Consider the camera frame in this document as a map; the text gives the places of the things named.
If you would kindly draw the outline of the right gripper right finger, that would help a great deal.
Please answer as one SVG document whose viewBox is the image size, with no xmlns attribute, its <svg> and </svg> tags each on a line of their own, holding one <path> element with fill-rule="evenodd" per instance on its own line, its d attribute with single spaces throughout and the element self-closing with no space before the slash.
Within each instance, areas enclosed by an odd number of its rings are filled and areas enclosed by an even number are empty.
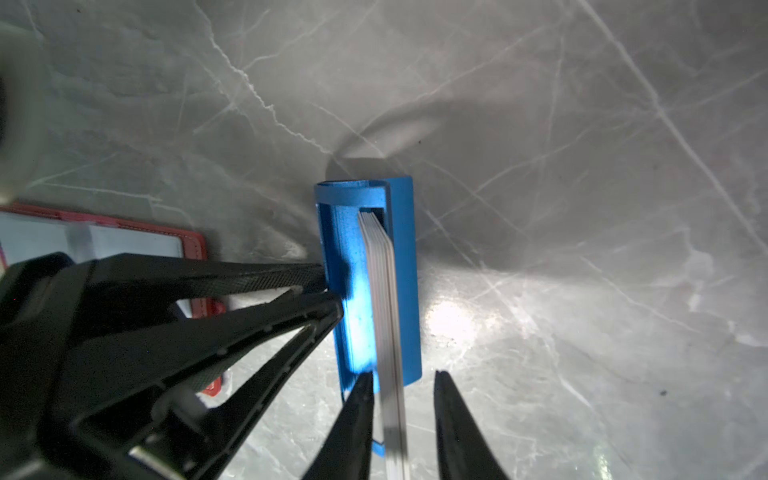
<svg viewBox="0 0 768 480">
<path fill-rule="evenodd" d="M 441 479 L 507 479 L 451 375 L 436 371 L 434 411 Z"/>
</svg>

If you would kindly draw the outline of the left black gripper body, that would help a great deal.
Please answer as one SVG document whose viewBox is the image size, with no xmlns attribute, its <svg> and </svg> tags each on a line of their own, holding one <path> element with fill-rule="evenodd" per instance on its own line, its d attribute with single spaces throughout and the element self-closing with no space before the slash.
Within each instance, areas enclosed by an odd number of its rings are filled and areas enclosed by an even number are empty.
<svg viewBox="0 0 768 480">
<path fill-rule="evenodd" d="M 1 282 L 1 475 L 191 479 L 194 260 L 56 252 Z"/>
</svg>

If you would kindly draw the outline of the red leather card holder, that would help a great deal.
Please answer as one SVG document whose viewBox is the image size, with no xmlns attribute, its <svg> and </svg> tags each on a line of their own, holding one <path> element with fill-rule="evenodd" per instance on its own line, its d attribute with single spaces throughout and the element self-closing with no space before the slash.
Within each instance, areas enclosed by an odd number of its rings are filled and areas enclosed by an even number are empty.
<svg viewBox="0 0 768 480">
<path fill-rule="evenodd" d="M 196 232 L 103 215 L 14 204 L 1 208 L 1 269 L 61 252 L 76 263 L 118 254 L 208 258 Z"/>
</svg>

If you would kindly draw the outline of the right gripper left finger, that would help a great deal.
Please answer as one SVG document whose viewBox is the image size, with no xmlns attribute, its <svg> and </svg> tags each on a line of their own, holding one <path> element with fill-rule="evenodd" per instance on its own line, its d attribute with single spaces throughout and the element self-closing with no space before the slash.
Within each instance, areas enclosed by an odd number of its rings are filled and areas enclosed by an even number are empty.
<svg viewBox="0 0 768 480">
<path fill-rule="evenodd" d="M 358 377 L 304 480 L 369 478 L 374 406 L 373 374 L 365 372 Z"/>
</svg>

